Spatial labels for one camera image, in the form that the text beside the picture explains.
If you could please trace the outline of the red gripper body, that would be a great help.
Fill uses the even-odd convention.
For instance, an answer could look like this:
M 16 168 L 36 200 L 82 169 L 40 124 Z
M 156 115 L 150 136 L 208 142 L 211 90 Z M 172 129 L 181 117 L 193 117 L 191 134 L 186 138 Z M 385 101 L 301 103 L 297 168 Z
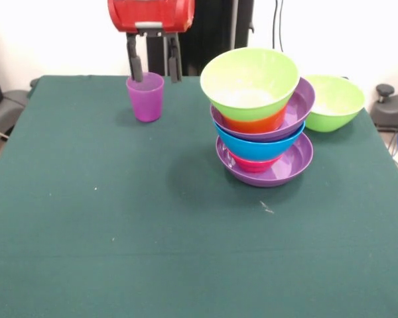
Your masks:
M 186 32 L 194 19 L 195 2 L 185 1 L 108 1 L 113 25 L 120 32 L 162 30 Z

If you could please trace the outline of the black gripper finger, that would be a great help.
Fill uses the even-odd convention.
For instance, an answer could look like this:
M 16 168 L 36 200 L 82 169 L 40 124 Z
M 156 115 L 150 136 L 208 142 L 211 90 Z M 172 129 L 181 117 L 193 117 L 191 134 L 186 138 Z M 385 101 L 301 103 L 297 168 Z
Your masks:
M 129 57 L 129 68 L 131 72 L 131 78 L 136 82 L 142 82 L 143 69 L 141 65 L 140 56 L 137 54 L 136 35 L 127 32 L 126 39 L 127 39 L 127 53 Z
M 169 34 L 166 38 L 169 49 L 169 75 L 172 83 L 178 83 L 182 80 L 182 64 L 180 59 L 180 44 L 178 34 Z

